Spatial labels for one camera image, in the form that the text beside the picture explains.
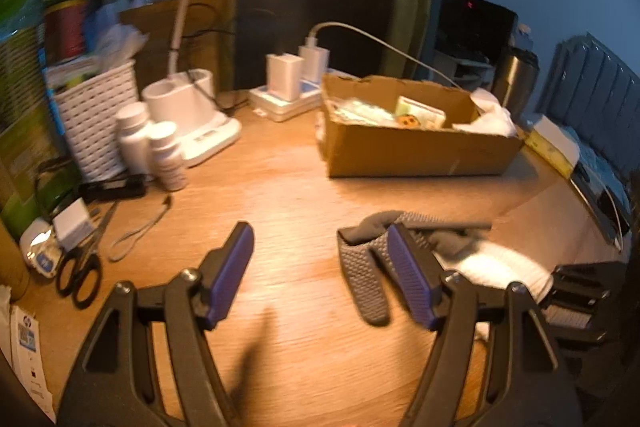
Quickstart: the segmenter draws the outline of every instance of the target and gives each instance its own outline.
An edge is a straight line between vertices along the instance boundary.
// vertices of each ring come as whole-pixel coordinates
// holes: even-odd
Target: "charging cable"
[[[418,60],[417,58],[413,58],[411,55],[408,55],[405,52],[400,51],[398,48],[395,48],[391,44],[388,44],[388,42],[385,42],[382,39],[379,39],[379,38],[371,35],[370,33],[367,33],[364,30],[361,30],[359,28],[356,28],[355,26],[351,26],[349,24],[345,24],[345,23],[342,23],[342,22],[323,22],[323,23],[315,25],[313,28],[311,28],[311,31],[309,32],[309,35],[306,38],[306,45],[307,46],[311,46],[311,45],[315,46],[315,45],[317,45],[318,44],[318,37],[317,37],[318,32],[320,30],[324,29],[324,28],[332,28],[332,27],[346,28],[348,30],[354,31],[356,33],[359,33],[360,35],[364,35],[365,37],[371,39],[372,41],[375,41],[378,44],[382,44],[383,46],[389,48],[391,51],[396,52],[398,55],[401,55],[402,57],[406,58],[407,60],[415,62],[419,66],[422,66],[423,68],[425,68],[425,69],[427,69],[429,71],[433,71],[433,73],[439,74],[442,78],[444,78],[452,86],[457,87],[458,89],[463,89],[457,83],[455,83],[453,80],[451,80],[446,74],[442,73],[441,71],[438,71],[436,68],[428,66],[424,62],[421,62],[420,60]]]
[[[164,198],[164,201],[162,202],[162,210],[156,217],[151,219],[151,221],[147,221],[141,227],[135,230],[131,230],[131,232],[127,232],[121,238],[116,239],[113,243],[111,243],[110,250],[113,250],[117,245],[119,245],[120,243],[124,243],[127,239],[131,239],[132,237],[134,238],[132,243],[129,245],[129,248],[126,248],[121,252],[116,252],[115,254],[111,254],[110,256],[108,256],[107,259],[109,260],[109,262],[118,263],[119,261],[122,261],[127,255],[129,255],[133,250],[133,248],[135,247],[135,245],[138,243],[138,241],[140,241],[140,239],[145,237],[146,233],[149,230],[151,230],[154,226],[160,223],[160,220],[164,217],[164,214],[166,214],[167,212],[169,212],[169,210],[171,210],[171,206],[173,202],[174,200],[172,196],[171,195],[167,196],[166,198]]]
[[[622,223],[620,222],[620,213],[618,212],[618,207],[616,205],[616,202],[613,199],[613,196],[611,195],[611,192],[609,190],[609,187],[607,187],[607,184],[602,180],[602,178],[599,176],[599,174],[594,171],[590,166],[588,166],[585,163],[581,164],[585,169],[587,169],[589,171],[589,174],[591,176],[593,176],[594,178],[596,178],[596,181],[602,185],[602,187],[604,188],[604,191],[607,193],[607,196],[609,197],[609,200],[611,200],[611,204],[613,206],[613,211],[616,213],[616,220],[618,222],[618,234],[620,236],[620,243],[618,244],[618,251],[622,254],[622,250],[623,250],[623,243],[624,243],[624,236],[622,234]]]

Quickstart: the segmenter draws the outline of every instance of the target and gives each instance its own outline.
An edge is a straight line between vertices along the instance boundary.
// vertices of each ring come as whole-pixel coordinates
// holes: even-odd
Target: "desk lamp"
[[[178,126],[182,155],[193,167],[235,142],[241,125],[218,110],[213,98],[212,74],[205,70],[177,73],[184,21],[191,0],[180,0],[169,51],[168,77],[142,92],[155,121]]]

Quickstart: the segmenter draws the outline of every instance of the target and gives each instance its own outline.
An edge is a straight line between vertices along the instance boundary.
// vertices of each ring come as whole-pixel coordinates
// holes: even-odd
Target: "cardboard box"
[[[469,93],[433,82],[384,76],[363,79],[326,74],[322,79],[325,133],[321,153],[329,177],[470,176],[503,174],[520,151],[523,135],[489,136],[456,131],[453,123],[471,123],[479,109]],[[359,98],[393,112],[406,96],[447,114],[440,130],[397,129],[344,123],[327,100]]]

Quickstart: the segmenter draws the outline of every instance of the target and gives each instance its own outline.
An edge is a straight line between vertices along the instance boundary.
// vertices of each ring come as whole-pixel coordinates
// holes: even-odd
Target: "black cable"
[[[212,10],[212,12],[217,16],[220,14],[220,12],[212,5],[210,4],[206,4],[206,3],[201,3],[201,2],[194,2],[194,3],[190,3],[188,8],[191,8],[193,6],[201,6],[201,7],[205,7],[207,9]],[[264,8],[253,8],[251,11],[255,11],[255,12],[260,12],[260,13],[265,13],[268,16],[271,17],[276,17],[276,13],[273,12],[272,10],[267,10]],[[237,21],[239,19],[239,16],[236,15],[231,22]],[[215,98],[215,96],[211,96],[208,92],[206,92],[204,89],[202,89],[198,83],[196,82],[196,79],[193,76],[192,70],[192,64],[191,64],[191,47],[193,46],[193,40],[196,38],[199,38],[203,35],[206,35],[207,33],[220,33],[220,34],[225,34],[225,35],[235,35],[236,33],[230,30],[227,30],[226,28],[215,28],[213,27],[213,25],[215,24],[215,18],[214,21],[211,23],[211,26],[209,28],[205,28],[202,30],[198,30],[196,32],[193,32],[192,34],[189,35],[184,35],[182,36],[182,42],[180,43],[180,49],[178,50],[174,50],[174,49],[170,49],[171,51],[178,51],[178,53],[180,53],[183,45],[185,42],[187,42],[188,44],[188,49],[187,49],[187,76],[189,78],[189,81],[191,84],[193,84],[193,87],[195,87],[195,89],[202,95],[204,96],[207,100],[209,100],[209,102],[211,102],[215,108],[219,109],[220,111],[222,111],[226,116],[228,116],[229,118],[233,117],[233,115],[235,114],[236,110],[238,110],[239,108],[243,107],[244,105],[246,105],[249,102],[249,96],[247,95],[244,100],[238,101],[238,92],[236,91],[236,93],[234,94],[234,103],[232,103],[232,105],[230,107],[222,107],[220,105],[220,102],[218,102],[218,100]]]

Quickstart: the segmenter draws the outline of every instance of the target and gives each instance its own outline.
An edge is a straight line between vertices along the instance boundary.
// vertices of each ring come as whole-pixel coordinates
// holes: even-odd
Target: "wood grain surface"
[[[244,220],[255,229],[255,253],[228,319],[207,333],[244,424],[395,426],[412,398],[433,334],[416,326],[391,292],[391,324],[363,323],[341,277],[338,227],[390,209],[473,220],[504,219],[519,208],[520,223],[560,234],[574,219],[567,215],[558,222],[554,214],[545,220],[539,205],[535,216],[522,210],[559,182],[533,153],[523,151],[502,177],[330,180],[316,147],[312,113],[273,123],[244,108],[238,118],[244,126],[239,142],[191,169],[190,185],[174,194],[174,206],[160,224],[126,259],[108,264],[111,242],[156,215],[164,193],[154,188],[142,200],[120,204],[102,242],[104,279],[89,309],[76,311],[52,284],[32,280],[19,304],[40,321],[44,369],[56,406],[115,282],[130,280],[137,287],[167,282],[181,269],[197,266]],[[540,235],[527,236],[530,251],[536,251]],[[162,391],[168,412],[181,416],[162,329],[154,328]],[[484,347],[477,344],[460,414],[473,410],[483,363]]]

